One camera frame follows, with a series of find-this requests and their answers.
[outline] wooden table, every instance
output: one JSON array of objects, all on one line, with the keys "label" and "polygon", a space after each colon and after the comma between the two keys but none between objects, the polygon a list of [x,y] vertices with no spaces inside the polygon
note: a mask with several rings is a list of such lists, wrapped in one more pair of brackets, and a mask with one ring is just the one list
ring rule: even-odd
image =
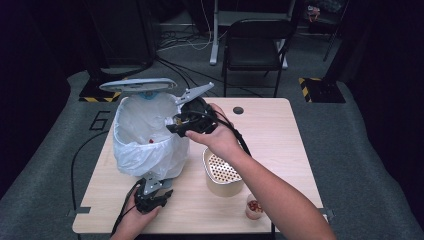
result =
[{"label": "wooden table", "polygon": [[[322,208],[308,158],[290,106],[282,98],[205,98],[218,104],[243,135],[252,156],[289,182]],[[242,107],[244,113],[233,113]],[[106,139],[81,207],[88,214],[77,214],[76,233],[110,233],[125,196],[137,181],[120,173],[113,155],[112,131]],[[204,145],[190,142],[190,154],[180,176],[174,179],[174,193],[145,233],[265,233],[271,222],[265,215],[249,220],[244,213],[250,193],[247,186],[230,198],[215,196],[206,186],[202,162]]]}]

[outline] human arm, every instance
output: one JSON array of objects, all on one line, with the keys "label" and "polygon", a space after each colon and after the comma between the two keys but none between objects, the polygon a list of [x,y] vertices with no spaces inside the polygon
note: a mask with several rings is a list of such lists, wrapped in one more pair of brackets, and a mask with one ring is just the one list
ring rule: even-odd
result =
[{"label": "human arm", "polygon": [[[222,110],[211,105],[217,116],[226,121]],[[188,131],[186,135],[205,144],[240,174],[269,218],[288,239],[335,239],[328,223],[309,199],[241,149],[227,126],[218,124],[211,134]]]},{"label": "human arm", "polygon": [[142,214],[137,210],[134,201],[134,193],[137,189],[131,193],[131,196],[125,206],[124,212],[127,212],[116,228],[115,233],[110,238],[111,240],[133,240],[141,234],[143,229],[159,214],[161,207],[156,207],[147,214]]}]

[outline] forearm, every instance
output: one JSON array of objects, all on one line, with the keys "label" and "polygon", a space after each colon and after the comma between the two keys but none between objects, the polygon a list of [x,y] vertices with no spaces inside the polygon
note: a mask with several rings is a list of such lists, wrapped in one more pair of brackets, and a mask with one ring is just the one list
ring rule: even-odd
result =
[{"label": "forearm", "polygon": [[117,231],[115,234],[113,234],[110,240],[134,240],[137,236],[138,234],[134,236],[132,233]]},{"label": "forearm", "polygon": [[297,189],[244,152],[235,153],[229,162],[287,238],[335,239],[324,217]]}]

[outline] yellow black hazard tape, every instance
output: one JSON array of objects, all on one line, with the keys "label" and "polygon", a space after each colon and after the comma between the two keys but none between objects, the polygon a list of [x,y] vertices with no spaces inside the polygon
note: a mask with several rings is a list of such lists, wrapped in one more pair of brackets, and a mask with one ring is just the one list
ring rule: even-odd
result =
[{"label": "yellow black hazard tape", "polygon": [[80,97],[80,102],[116,102],[121,95],[120,92],[111,92],[109,96],[84,96]]},{"label": "yellow black hazard tape", "polygon": [[306,80],[321,81],[321,78],[299,78],[299,83],[300,83],[300,87],[302,88],[303,97],[305,98],[306,102],[312,102],[311,95],[306,86]]}]

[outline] gray carpet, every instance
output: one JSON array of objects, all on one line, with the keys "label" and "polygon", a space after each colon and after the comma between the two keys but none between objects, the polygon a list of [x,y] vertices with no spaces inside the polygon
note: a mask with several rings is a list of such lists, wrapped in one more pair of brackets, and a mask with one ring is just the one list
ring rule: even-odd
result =
[{"label": "gray carpet", "polygon": [[[331,220],[332,228],[339,239],[424,239],[402,190],[387,174],[370,145],[361,113],[345,84],[338,83],[345,104],[305,101],[298,78],[325,75],[337,49],[335,46],[329,60],[323,62],[327,46],[326,37],[295,36],[287,55],[289,68],[283,72],[278,97],[287,98],[292,104],[323,204],[335,214]],[[166,60],[221,79],[222,59],[218,59],[217,66],[210,66],[210,47],[203,50],[176,47],[158,54]],[[222,57],[222,48],[220,50],[219,57]],[[114,72],[126,70],[112,69]],[[215,87],[209,96],[222,96],[220,82],[188,73],[199,85],[213,81]],[[187,87],[178,74],[158,62],[132,76],[150,77],[176,81],[178,87],[170,93],[177,96],[182,95]],[[233,79],[238,77],[246,75],[232,74]],[[274,77],[275,74],[269,74],[267,78]],[[68,80],[72,92],[66,107],[36,154],[1,199],[0,239],[77,239],[77,234],[72,231],[74,218],[72,214],[68,216],[73,208],[72,160],[87,140],[100,134],[75,158],[75,196],[79,205],[106,138],[102,130],[90,130],[91,124],[99,111],[103,111],[100,116],[107,119],[103,130],[108,130],[118,102],[79,102],[78,94],[88,80],[88,74],[77,73]],[[242,90],[233,93],[247,94]],[[82,235],[81,238],[108,239],[108,235]]]}]

